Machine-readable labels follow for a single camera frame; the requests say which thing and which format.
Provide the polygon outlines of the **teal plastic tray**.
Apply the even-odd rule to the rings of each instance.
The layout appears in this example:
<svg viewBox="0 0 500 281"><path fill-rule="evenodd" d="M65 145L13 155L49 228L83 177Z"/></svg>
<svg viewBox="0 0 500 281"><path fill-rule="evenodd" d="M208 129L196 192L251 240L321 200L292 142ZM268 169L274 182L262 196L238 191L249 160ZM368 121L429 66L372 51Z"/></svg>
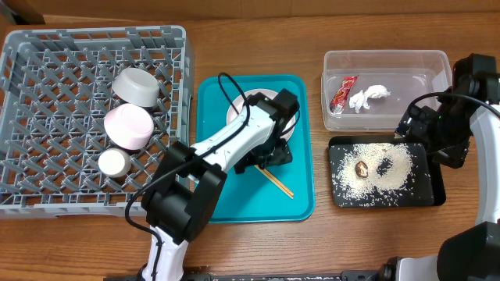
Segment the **teal plastic tray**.
<svg viewBox="0 0 500 281"><path fill-rule="evenodd" d="M267 168L294 194L288 197L257 168L248 167L242 174L234 169L227 175L211 223L302 221L315 208L313 159L309 129L308 102L303 81L294 75L233 76L246 93L259 89L290 91L298 97L300 118L287 143L291 163ZM204 80L198 88L196 141L211 137L226 126L229 101L223 96L217 77Z"/></svg>

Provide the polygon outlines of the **white cup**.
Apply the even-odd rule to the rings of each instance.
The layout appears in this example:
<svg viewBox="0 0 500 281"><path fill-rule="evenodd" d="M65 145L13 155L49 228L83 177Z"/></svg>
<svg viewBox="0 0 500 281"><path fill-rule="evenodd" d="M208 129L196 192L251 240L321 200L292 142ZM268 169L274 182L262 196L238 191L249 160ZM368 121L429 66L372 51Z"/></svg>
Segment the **white cup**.
<svg viewBox="0 0 500 281"><path fill-rule="evenodd" d="M131 168L130 156L119 148L107 149L99 155L98 168L107 177L124 176Z"/></svg>

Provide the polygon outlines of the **grey dish rack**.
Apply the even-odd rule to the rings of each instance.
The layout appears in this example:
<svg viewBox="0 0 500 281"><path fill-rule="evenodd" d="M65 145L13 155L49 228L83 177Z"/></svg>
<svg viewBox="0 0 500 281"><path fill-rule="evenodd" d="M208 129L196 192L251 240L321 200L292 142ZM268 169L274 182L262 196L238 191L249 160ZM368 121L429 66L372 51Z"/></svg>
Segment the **grey dish rack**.
<svg viewBox="0 0 500 281"><path fill-rule="evenodd" d="M149 183L167 147L189 141L195 54L180 26L16 30L1 50L1 216L133 216L131 196ZM104 175L113 143L104 118L122 101L112 89L126 68L152 74L160 93L152 139L130 171Z"/></svg>

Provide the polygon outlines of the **white tissue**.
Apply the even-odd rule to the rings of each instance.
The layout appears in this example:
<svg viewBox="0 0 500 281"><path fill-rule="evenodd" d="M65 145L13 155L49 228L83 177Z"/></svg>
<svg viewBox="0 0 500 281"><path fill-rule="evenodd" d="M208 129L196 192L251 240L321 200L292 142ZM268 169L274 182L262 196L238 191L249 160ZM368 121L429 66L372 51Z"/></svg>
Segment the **white tissue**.
<svg viewBox="0 0 500 281"><path fill-rule="evenodd" d="M372 85L369 86L365 91L354 94L349 98L348 105L349 108L353 108L355 113L359 113L362 108L369 110L370 99L386 98L391 95L391 92L383 85Z"/></svg>

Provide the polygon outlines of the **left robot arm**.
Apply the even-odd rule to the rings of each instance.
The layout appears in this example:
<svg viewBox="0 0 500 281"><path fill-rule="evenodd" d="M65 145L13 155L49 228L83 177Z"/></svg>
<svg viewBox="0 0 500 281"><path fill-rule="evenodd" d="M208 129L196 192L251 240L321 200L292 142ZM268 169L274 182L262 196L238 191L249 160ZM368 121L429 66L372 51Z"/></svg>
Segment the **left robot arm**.
<svg viewBox="0 0 500 281"><path fill-rule="evenodd" d="M268 98L258 92L211 137L188 147L177 142L166 151L141 199L152 231L144 280L180 280L189 242L208 224L229 170L288 164L292 154L282 137L299 110L296 95L283 89Z"/></svg>

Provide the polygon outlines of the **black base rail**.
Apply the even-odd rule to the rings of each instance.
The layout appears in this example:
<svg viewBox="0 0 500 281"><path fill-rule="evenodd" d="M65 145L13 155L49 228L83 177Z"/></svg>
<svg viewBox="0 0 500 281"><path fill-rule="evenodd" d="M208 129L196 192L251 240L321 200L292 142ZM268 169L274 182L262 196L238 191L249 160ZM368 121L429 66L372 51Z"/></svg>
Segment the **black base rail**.
<svg viewBox="0 0 500 281"><path fill-rule="evenodd" d="M331 274L236 275L187 274L181 281L375 281L378 271L343 271Z"/></svg>

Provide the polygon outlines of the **clear plastic bin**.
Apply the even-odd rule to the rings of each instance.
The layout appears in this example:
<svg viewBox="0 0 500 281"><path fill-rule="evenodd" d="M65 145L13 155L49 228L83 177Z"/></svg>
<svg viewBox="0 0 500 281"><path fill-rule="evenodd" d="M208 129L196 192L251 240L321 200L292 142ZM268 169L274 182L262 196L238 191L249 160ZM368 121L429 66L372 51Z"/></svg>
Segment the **clear plastic bin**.
<svg viewBox="0 0 500 281"><path fill-rule="evenodd" d="M341 113L330 103L345 78L355 76ZM324 126L330 131L393 131L409 103L447 90L452 85L448 56L439 50L328 51L323 59L321 104ZM352 96L383 86L387 97L369 98L369 108L355 108Z"/></svg>

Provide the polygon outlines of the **red snack wrapper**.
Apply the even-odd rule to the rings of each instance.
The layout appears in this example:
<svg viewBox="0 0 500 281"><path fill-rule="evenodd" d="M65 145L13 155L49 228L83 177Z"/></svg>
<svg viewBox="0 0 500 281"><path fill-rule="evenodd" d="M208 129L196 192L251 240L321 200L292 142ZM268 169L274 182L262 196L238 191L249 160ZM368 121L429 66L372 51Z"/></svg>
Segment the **red snack wrapper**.
<svg viewBox="0 0 500 281"><path fill-rule="evenodd" d="M345 103L348 98L348 94L356 81L358 80L358 76L346 76L339 87L337 93L330 101L330 111L333 114L341 114L344 111Z"/></svg>

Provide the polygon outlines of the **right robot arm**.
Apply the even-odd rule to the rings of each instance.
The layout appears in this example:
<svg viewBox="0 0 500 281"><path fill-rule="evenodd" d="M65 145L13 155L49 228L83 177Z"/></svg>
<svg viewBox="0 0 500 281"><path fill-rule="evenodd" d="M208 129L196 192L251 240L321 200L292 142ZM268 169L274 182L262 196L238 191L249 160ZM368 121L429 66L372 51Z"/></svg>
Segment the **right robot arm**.
<svg viewBox="0 0 500 281"><path fill-rule="evenodd" d="M499 72L495 57L470 54L452 67L452 85L432 97L438 109L411 101L395 136L421 143L430 160L463 166L470 144L478 164L475 224L448 238L436 255L391 258L378 280L497 280L499 278Z"/></svg>

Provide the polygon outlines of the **large white plate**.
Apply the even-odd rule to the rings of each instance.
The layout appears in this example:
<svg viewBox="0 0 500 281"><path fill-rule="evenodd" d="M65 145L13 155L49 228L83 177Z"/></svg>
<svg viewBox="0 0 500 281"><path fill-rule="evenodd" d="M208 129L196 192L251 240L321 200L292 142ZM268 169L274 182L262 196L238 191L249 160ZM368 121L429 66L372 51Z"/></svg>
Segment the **large white plate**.
<svg viewBox="0 0 500 281"><path fill-rule="evenodd" d="M278 93L276 91L264 89L264 88L257 88L257 89L252 89L252 90L246 91L245 96L249 97L251 95L258 94L258 93L263 93L269 99L274 99L278 95ZM226 124L227 125L238 116L238 114L242 110L242 108L243 108L243 98L241 96L238 96L233 100L233 104L229 107L229 109L227 111L227 116L226 116ZM296 123L296 117L294 116L288 122L286 127L284 128L284 131L281 135L281 138L285 139L286 141L290 140L290 138L295 130L295 123Z"/></svg>

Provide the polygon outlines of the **brown food piece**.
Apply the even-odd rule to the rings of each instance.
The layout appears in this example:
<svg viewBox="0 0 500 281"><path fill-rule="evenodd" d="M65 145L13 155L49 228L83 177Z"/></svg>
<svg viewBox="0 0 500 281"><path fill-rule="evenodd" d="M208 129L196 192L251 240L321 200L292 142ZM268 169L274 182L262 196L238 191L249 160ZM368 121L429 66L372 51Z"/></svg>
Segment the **brown food piece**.
<svg viewBox="0 0 500 281"><path fill-rule="evenodd" d="M369 176L368 165L364 161L359 161L355 164L355 173L359 178L367 178Z"/></svg>

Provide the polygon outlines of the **grey bowl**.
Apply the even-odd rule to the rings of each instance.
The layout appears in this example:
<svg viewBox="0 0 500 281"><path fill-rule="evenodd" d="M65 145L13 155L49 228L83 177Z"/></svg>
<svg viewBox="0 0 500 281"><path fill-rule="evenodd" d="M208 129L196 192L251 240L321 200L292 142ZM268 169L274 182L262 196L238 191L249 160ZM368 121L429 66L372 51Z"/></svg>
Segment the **grey bowl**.
<svg viewBox="0 0 500 281"><path fill-rule="evenodd" d="M158 80L137 68L122 70L112 82L112 90L124 101L144 108L154 107L159 96Z"/></svg>

